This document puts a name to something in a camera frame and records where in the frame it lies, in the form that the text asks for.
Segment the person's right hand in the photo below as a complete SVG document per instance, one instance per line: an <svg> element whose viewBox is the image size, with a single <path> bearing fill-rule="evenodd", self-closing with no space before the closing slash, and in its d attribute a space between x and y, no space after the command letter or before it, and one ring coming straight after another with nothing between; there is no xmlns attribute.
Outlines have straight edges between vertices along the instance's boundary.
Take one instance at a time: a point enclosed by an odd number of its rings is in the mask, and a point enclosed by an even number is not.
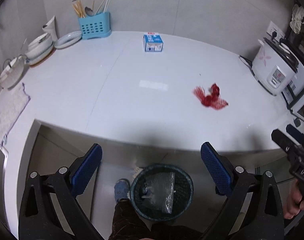
<svg viewBox="0 0 304 240"><path fill-rule="evenodd" d="M292 185L287 200L283 206L284 219L292 219L301 211L300 203L302 201L302 194L298 187L298 180L296 179Z"/></svg>

